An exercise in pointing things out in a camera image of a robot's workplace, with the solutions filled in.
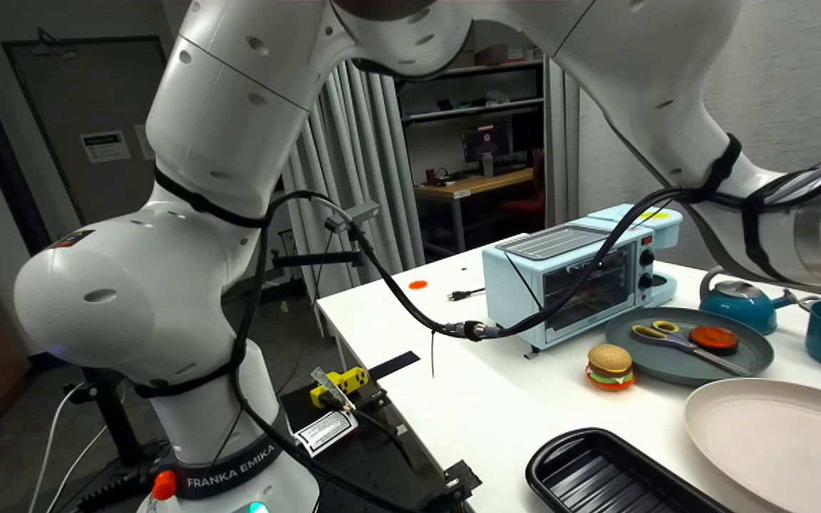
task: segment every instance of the floor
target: floor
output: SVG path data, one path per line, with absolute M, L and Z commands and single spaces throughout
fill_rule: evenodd
M 224 310 L 235 318 L 235 295 L 227 300 Z M 314 367 L 338 367 L 338 349 L 322 337 L 309 302 L 302 295 L 275 295 L 262 302 L 251 339 L 265 349 L 271 378 L 285 394 L 306 382 Z M 24 394 L 0 419 L 0 513 L 27 509 L 36 471 L 43 462 L 46 434 L 63 394 L 81 378 L 78 367 L 58 365 L 27 377 Z M 135 439 L 158 442 L 161 431 L 148 401 L 124 389 L 124 412 L 134 425 Z M 47 509 L 54 491 L 73 462 L 73 455 L 103 428 L 100 406 L 94 401 L 63 406 L 57 436 L 50 445 L 47 473 L 34 509 Z M 114 462 L 117 451 L 103 436 L 91 453 L 76 463 L 54 509 L 64 509 L 73 498 L 94 491 Z

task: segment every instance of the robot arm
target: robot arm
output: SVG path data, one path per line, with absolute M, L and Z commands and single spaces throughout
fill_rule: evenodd
M 738 0 L 192 0 L 148 117 L 158 173 L 151 200 L 36 254 L 17 275 L 17 315 L 68 361 L 155 389 L 201 382 L 151 405 L 175 462 L 221 481 L 215 462 L 262 453 L 265 434 L 215 372 L 234 345 L 218 295 L 247 267 L 316 92 L 342 59 L 435 72 L 469 19 L 506 23 L 553 53 L 664 184 L 701 187 L 724 161 L 716 197 L 690 211 L 726 267 L 821 288 L 821 194 L 785 201 L 814 173 L 781 181 L 751 164 L 701 103 L 735 15 Z M 750 197 L 785 207 L 738 207 Z M 254 345 L 231 377 L 257 416 L 279 419 Z M 198 491 L 207 498 L 184 509 L 247 498 L 314 508 L 316 485 L 294 458 L 274 453 L 251 471 L 234 491 Z

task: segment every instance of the white table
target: white table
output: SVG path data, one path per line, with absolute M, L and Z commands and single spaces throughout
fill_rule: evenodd
M 701 270 L 654 265 L 657 274 L 677 278 L 676 308 L 698 308 Z M 409 300 L 442 322 L 483 318 L 483 295 L 448 302 L 450 291 L 482 285 L 479 251 L 468 251 L 396 275 Z M 563 342 L 535 358 L 525 358 L 520 339 L 462 342 L 435 337 L 435 377 L 430 377 L 430 331 L 416 324 L 386 292 L 383 281 L 371 281 L 345 292 L 325 295 L 325 315 L 353 347 L 362 365 L 379 365 L 405 349 L 422 361 L 391 372 L 381 386 L 422 436 L 439 463 L 463 458 L 483 481 L 473 491 L 473 509 L 544 509 L 525 481 L 527 458 L 559 434 L 576 428 L 607 428 L 676 471 L 731 509 L 770 509 L 751 492 L 717 473 L 684 434 L 687 386 L 637 382 L 623 394 L 603 394 L 583 382 L 583 357 L 600 342 L 600 331 Z M 805 314 L 778 310 L 778 331 L 765 337 L 775 361 L 763 378 L 821 386 L 821 365 L 804 347 Z

